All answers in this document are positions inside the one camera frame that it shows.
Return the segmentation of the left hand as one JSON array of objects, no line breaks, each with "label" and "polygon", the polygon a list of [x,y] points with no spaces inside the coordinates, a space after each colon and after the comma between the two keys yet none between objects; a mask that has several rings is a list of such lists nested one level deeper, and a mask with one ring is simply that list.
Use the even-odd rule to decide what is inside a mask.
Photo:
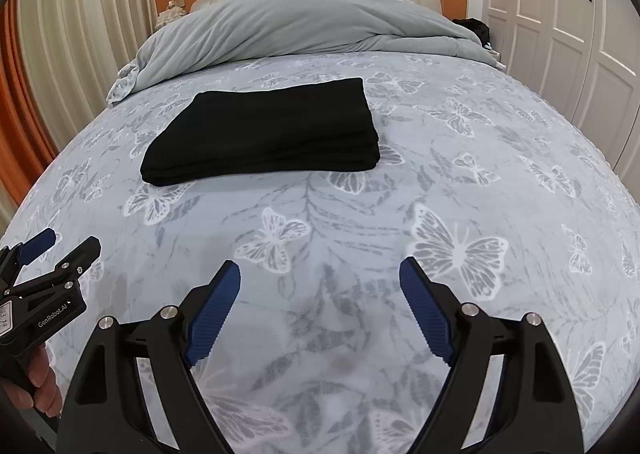
[{"label": "left hand", "polygon": [[34,394],[30,394],[7,379],[1,379],[1,387],[15,408],[19,410],[36,408],[48,417],[60,415],[63,406],[62,394],[56,382],[54,370],[50,367],[44,344],[40,344],[30,355],[26,373],[29,382],[35,387]]}]

